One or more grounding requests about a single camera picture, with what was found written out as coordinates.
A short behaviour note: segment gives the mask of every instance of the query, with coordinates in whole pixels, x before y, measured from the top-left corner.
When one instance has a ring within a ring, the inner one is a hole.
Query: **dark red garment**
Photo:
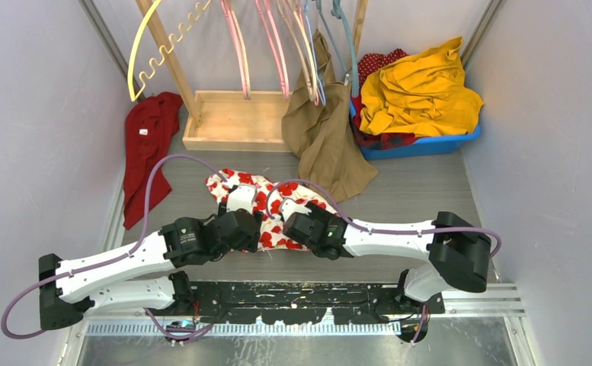
[[[362,88],[363,83],[367,79],[367,76],[379,71],[382,67],[385,67],[399,59],[406,57],[408,54],[398,48],[387,55],[381,53],[368,53],[363,56],[358,62],[358,81]],[[363,103],[361,102],[360,95],[356,98],[352,98],[352,105],[354,110],[357,112],[354,118],[352,118],[352,131],[354,132],[354,138],[358,144],[362,147],[372,150],[386,150],[394,149],[395,147],[410,145],[414,141],[417,141],[414,133],[381,133],[380,135],[370,135],[360,130],[360,111],[363,109]]]
[[[351,98],[351,101],[357,112],[354,118],[352,118],[351,126],[354,132],[354,139],[356,139],[360,146],[371,150],[387,150],[410,145],[418,140],[414,133],[381,133],[380,135],[370,135],[369,133],[361,132],[360,110],[363,109],[363,103],[360,100],[360,95],[356,98]]]
[[[146,184],[154,165],[168,154],[172,135],[179,132],[179,108],[184,102],[175,93],[161,93],[138,103],[125,120],[125,222],[132,228],[143,218]],[[150,210],[172,191],[159,170],[152,182]]]
[[[363,56],[363,58],[360,59],[357,64],[359,87],[363,87],[368,75],[379,71],[381,68],[386,67],[387,65],[402,59],[407,55],[408,54],[404,50],[397,48],[387,55],[383,55],[381,53],[368,53],[367,55]]]

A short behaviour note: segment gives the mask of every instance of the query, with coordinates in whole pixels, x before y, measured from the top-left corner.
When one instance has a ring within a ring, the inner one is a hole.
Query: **wooden clothing rack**
[[[196,21],[202,10],[205,10],[212,0],[208,0],[202,7],[197,3],[196,18],[188,15],[188,20]],[[363,33],[363,22],[367,10],[368,0],[359,0],[354,16],[353,41],[354,49],[358,52],[360,36]],[[153,0],[136,0],[141,14],[145,17],[152,6],[156,8],[158,2]],[[241,91],[197,91],[190,87],[184,70],[172,52],[179,38],[168,37],[163,23],[155,10],[148,14],[147,28],[150,30],[157,47],[162,53],[162,60],[150,60],[152,65],[160,66],[166,63],[179,94],[188,109],[188,121],[184,131],[183,142],[189,150],[231,150],[231,151],[290,151],[282,139],[282,117],[289,106],[281,91],[253,91],[252,99],[245,100]],[[136,58],[136,48],[133,47],[133,58]]]

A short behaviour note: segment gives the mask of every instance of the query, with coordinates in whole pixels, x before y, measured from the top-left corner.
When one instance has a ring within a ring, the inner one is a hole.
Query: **wooden pole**
[[[363,23],[365,23],[365,12],[367,10],[367,2],[368,0],[358,0],[357,1],[357,10],[354,13],[354,29],[352,30],[353,38],[354,38],[354,50],[356,50],[357,57],[358,57],[358,47],[360,46],[360,36],[363,34]],[[351,69],[352,67],[352,56],[350,55],[349,60],[347,61],[347,69]]]
[[[145,15],[152,6],[152,0],[136,0],[136,4],[139,6],[141,14]],[[165,46],[166,49],[170,49],[171,44],[170,40],[168,39],[168,34],[165,33],[163,23],[161,22],[161,18],[158,16],[158,14],[153,14],[151,16],[150,21],[148,22],[148,29],[150,30],[157,47]],[[188,84],[184,70],[181,68],[179,59],[177,59],[176,52],[172,52],[170,54],[165,53],[165,55],[162,56],[165,56],[166,58],[165,63],[168,65],[168,70],[170,70],[170,74],[174,79],[174,83],[177,85],[177,88],[179,88],[179,94],[181,94],[181,99],[184,100],[184,104],[188,109],[188,113],[197,122],[197,126],[199,126],[201,118],[201,105],[195,98],[193,89]]]

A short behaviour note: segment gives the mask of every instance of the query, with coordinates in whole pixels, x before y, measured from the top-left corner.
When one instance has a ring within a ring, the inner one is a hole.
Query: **clothing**
[[[361,89],[360,130],[372,135],[472,133],[484,102],[464,87],[461,46],[458,37],[368,76]]]
[[[363,84],[365,84],[365,80],[370,74],[379,71],[381,68],[386,67],[387,65],[394,63],[408,54],[400,49],[397,48],[396,50],[388,53],[387,55],[381,53],[368,53],[367,55],[363,56],[358,62],[358,83],[359,86],[362,88]]]
[[[174,93],[161,93],[138,103],[125,120],[125,178],[123,226],[132,228],[143,218],[146,185],[154,165],[168,154],[172,135],[179,132],[179,108],[184,102]],[[172,188],[161,171],[152,182],[150,210]]]
[[[378,174],[361,154],[347,122],[349,85],[335,82],[327,43],[319,32],[314,36],[326,105],[309,100],[305,79],[300,73],[284,117],[282,137],[300,158],[298,176],[330,191],[335,201],[359,194]]]
[[[354,110],[357,112],[352,118],[351,126],[354,133],[354,139],[359,145],[372,150],[387,150],[395,147],[407,146],[419,140],[414,133],[381,133],[380,135],[370,135],[360,131],[360,112],[363,109],[363,103],[360,101],[360,95],[351,99]]]
[[[363,56],[358,62],[358,79],[359,84],[362,87],[367,79],[367,76],[379,71],[381,68],[398,61],[406,57],[408,54],[398,48],[393,50],[391,53],[384,55],[381,53],[368,53]],[[386,150],[394,149],[395,147],[410,145],[417,141],[417,137],[414,133],[381,133],[379,135],[370,135],[360,130],[360,112],[363,109],[363,103],[361,102],[360,95],[356,98],[351,99],[351,103],[354,105],[356,114],[352,118],[352,132],[354,133],[354,139],[362,147],[372,150]]]
[[[321,195],[298,183],[290,182],[278,188],[271,194],[271,202],[268,203],[267,196],[275,183],[266,177],[231,169],[222,169],[219,172],[226,177],[226,182],[222,182],[222,179],[217,174],[213,174],[206,179],[208,191],[215,198],[218,206],[222,202],[227,202],[229,190],[235,185],[246,183],[254,185],[258,189],[258,194],[255,196],[255,202],[253,203],[253,211],[259,210],[264,214],[260,225],[260,246],[262,249],[308,250],[305,246],[283,235],[283,221],[281,219],[272,219],[266,214],[267,204],[269,205],[269,212],[274,216],[280,213],[280,205],[285,198],[291,198],[302,205],[311,201],[320,208],[336,214],[336,210]]]

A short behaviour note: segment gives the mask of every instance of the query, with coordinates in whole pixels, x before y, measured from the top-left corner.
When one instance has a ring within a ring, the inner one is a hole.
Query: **white garment with red flowers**
[[[208,190],[217,201],[217,204],[226,202],[229,199],[229,189],[234,185],[245,183],[254,185],[258,189],[253,210],[260,210],[264,213],[260,236],[260,248],[262,249],[307,250],[305,246],[301,246],[282,234],[283,222],[278,217],[278,214],[280,213],[280,205],[285,198],[291,198],[302,205],[311,201],[321,208],[336,214],[336,210],[320,194],[295,182],[289,182],[278,188],[270,197],[269,211],[276,217],[272,219],[266,214],[266,207],[267,195],[274,188],[275,183],[262,175],[251,175],[231,169],[222,169],[219,172],[228,179],[226,182],[222,183],[222,179],[217,174],[211,175],[206,180],[206,186],[208,186]]]

